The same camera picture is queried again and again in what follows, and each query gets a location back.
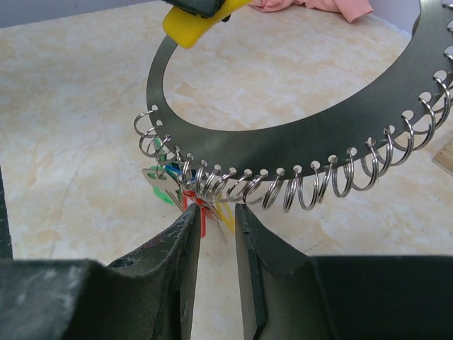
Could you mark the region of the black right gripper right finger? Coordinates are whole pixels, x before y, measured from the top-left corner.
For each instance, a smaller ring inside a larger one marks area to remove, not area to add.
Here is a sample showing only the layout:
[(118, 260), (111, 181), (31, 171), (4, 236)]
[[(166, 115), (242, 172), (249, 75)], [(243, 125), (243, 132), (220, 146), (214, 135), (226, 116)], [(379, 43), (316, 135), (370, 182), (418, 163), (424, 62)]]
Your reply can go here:
[(308, 256), (235, 207), (246, 339), (451, 339), (451, 256)]

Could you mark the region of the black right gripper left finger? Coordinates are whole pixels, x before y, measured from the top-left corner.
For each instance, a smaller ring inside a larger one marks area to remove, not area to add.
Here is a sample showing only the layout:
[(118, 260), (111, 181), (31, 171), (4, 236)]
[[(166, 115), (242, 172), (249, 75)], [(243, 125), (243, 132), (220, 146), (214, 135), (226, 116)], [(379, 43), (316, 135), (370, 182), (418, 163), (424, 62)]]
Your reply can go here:
[(189, 339), (200, 210), (105, 266), (1, 261), (2, 339)]

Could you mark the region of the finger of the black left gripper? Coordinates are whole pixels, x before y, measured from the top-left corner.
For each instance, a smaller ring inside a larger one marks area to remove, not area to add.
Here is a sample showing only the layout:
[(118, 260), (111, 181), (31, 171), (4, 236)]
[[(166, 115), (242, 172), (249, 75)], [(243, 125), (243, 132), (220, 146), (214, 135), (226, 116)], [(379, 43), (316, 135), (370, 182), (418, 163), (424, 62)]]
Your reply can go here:
[(173, 10), (176, 10), (176, 13), (181, 10), (205, 19), (213, 18), (224, 5), (223, 0), (173, 0), (166, 1), (166, 3), (173, 6), (168, 14), (171, 14)]

